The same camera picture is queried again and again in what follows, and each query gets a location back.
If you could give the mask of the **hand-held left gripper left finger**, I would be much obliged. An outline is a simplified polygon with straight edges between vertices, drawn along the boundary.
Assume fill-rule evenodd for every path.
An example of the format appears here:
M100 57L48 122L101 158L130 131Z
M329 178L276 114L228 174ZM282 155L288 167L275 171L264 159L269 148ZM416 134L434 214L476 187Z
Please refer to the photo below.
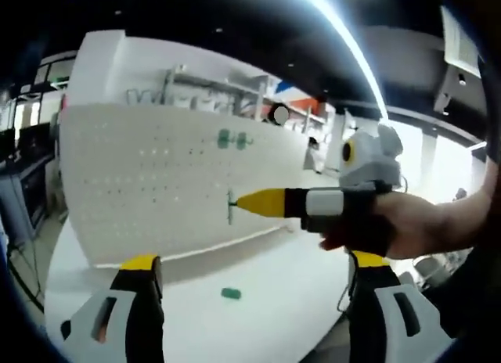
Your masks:
M163 362L162 298L157 255L124 262L110 287L68 319L68 361Z

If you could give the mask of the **person's right hand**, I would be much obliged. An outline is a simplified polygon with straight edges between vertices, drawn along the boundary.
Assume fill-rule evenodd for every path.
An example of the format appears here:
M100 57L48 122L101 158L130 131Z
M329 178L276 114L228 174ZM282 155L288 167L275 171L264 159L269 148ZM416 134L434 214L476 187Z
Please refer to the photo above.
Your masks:
M425 254L433 230L441 225L433 217L433 204L400 192L373 196L366 207L356 207L335 217L321 233L320 247L345 247L391 259Z

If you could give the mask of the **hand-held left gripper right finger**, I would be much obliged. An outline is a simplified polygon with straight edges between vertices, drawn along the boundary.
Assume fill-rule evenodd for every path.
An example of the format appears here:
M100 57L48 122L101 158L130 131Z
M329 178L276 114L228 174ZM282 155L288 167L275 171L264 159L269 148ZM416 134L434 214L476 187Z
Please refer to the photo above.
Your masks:
M453 343L438 309L382 257L348 251L350 362L435 362Z

